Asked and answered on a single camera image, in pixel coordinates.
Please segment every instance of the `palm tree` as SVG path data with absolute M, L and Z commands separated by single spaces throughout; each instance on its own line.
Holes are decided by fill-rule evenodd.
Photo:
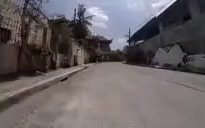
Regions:
M 86 7 L 84 4 L 78 5 L 78 10 L 74 12 L 74 21 L 71 23 L 73 28 L 73 34 L 76 39 L 85 39 L 89 35 L 89 28 L 92 26 L 90 22 L 93 19 L 93 15 L 86 16 Z

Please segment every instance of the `cloud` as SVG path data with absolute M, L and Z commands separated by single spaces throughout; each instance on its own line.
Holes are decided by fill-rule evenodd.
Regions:
M 123 47 L 127 45 L 126 41 L 127 41 L 127 39 L 124 37 L 116 38 L 116 39 L 114 39 L 113 43 L 111 44 L 111 48 L 113 50 L 123 49 Z
M 145 9 L 145 2 L 143 0 L 126 0 L 127 8 L 133 12 L 139 12 Z
M 104 13 L 102 9 L 96 6 L 92 6 L 87 9 L 87 13 L 89 15 L 94 15 L 93 18 L 93 26 L 100 27 L 100 28 L 107 28 L 107 22 L 109 20 L 109 17 Z
M 152 10 L 159 14 L 164 11 L 170 5 L 172 5 L 176 0 L 158 0 L 155 3 L 151 4 Z

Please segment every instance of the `trash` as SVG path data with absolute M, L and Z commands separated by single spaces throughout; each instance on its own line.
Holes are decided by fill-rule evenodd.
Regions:
M 179 64 L 182 64 L 185 56 L 186 53 L 182 51 L 178 44 L 175 44 L 166 48 L 159 48 L 152 60 L 152 64 L 177 67 Z
M 190 55 L 187 57 L 187 66 L 193 66 L 199 69 L 205 69 L 205 55 Z

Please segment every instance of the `road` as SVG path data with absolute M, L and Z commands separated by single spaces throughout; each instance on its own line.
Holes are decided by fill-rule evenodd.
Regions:
M 0 113 L 0 128 L 205 128 L 205 76 L 98 64 Z

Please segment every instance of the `curb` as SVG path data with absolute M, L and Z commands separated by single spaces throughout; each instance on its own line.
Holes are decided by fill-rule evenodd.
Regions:
M 7 92 L 4 94 L 0 94 L 0 112 L 10 107 L 11 105 L 18 103 L 19 101 L 26 98 L 27 96 L 30 96 L 31 94 L 44 90 L 50 86 L 53 86 L 54 84 L 68 77 L 71 77 L 72 75 L 82 70 L 85 70 L 87 68 L 89 68 L 89 66 L 82 66 L 73 71 L 66 72 L 64 74 L 40 81 L 35 85 L 29 86 L 26 88 L 21 88 L 15 91 Z

